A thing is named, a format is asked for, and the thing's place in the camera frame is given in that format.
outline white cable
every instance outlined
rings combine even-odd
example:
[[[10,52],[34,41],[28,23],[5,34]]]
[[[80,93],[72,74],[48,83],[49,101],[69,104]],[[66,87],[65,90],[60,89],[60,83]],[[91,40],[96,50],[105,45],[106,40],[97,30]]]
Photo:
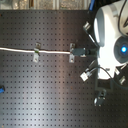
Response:
[[[34,50],[20,50],[20,49],[11,49],[11,48],[2,48],[2,47],[0,47],[0,50],[11,51],[11,52],[25,52],[25,53],[34,53],[35,52]],[[39,50],[39,53],[70,54],[70,52],[45,51],[45,50]]]

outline metal bracket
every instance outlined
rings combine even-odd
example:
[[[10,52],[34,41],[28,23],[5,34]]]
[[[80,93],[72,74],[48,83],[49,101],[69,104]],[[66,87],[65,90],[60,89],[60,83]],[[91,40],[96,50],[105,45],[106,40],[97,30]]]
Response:
[[[72,51],[73,51],[74,48],[75,48],[75,44],[71,43],[70,44],[69,63],[74,63],[74,61],[75,61],[75,56],[72,54]]]
[[[102,103],[105,100],[106,94],[107,94],[107,92],[105,89],[103,89],[101,92],[99,92],[98,97],[95,98],[95,100],[94,100],[94,105],[101,107]]]
[[[34,56],[33,56],[33,62],[38,63],[39,61],[39,49],[41,48],[40,43],[36,43],[36,48],[34,48]]]

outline blue object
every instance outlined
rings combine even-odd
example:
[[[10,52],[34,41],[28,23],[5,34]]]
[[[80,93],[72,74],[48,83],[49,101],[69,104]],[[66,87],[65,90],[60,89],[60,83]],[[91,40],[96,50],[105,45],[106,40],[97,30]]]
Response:
[[[121,48],[121,52],[125,53],[126,51],[127,51],[127,47],[123,46],[123,47]]]
[[[2,92],[4,92],[4,89],[3,88],[0,89],[0,93],[2,93]]]
[[[94,3],[95,3],[95,0],[91,0],[91,4],[90,4],[90,7],[89,7],[90,11],[93,10]]]

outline cable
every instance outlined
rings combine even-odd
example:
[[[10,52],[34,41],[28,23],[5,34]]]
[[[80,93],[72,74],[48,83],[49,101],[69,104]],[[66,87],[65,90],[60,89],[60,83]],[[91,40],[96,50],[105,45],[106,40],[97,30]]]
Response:
[[[127,2],[127,0],[124,1],[124,4],[123,4],[123,6],[122,6],[122,8],[121,8],[121,10],[120,10],[119,20],[118,20],[118,29],[119,29],[119,32],[120,32],[124,37],[127,37],[127,36],[124,35],[124,34],[121,32],[121,30],[120,30],[120,18],[121,18],[121,14],[122,14],[122,11],[123,11],[123,8],[124,8],[126,2]]]
[[[11,52],[24,52],[24,53],[34,53],[34,50],[21,50],[21,49],[11,49],[11,48],[2,48],[0,50],[4,51],[11,51]],[[39,50],[39,53],[48,53],[48,54],[70,54],[70,52],[63,52],[63,51],[46,51],[46,50]]]
[[[124,89],[124,90],[128,90],[128,87],[123,87],[123,86],[121,86],[120,84],[118,84],[118,83],[111,77],[111,75],[110,75],[104,68],[102,68],[102,67],[93,68],[90,72],[93,72],[94,70],[99,69],[99,68],[102,69],[103,71],[105,71],[105,72],[108,74],[108,76],[112,79],[112,81],[113,81],[119,88]]]

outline blue light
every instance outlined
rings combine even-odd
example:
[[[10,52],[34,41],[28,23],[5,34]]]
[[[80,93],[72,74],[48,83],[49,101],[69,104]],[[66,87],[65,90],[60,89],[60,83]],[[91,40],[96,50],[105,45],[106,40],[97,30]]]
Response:
[[[121,52],[125,53],[126,51],[127,51],[127,48],[126,48],[125,46],[123,46],[123,47],[121,48]]]

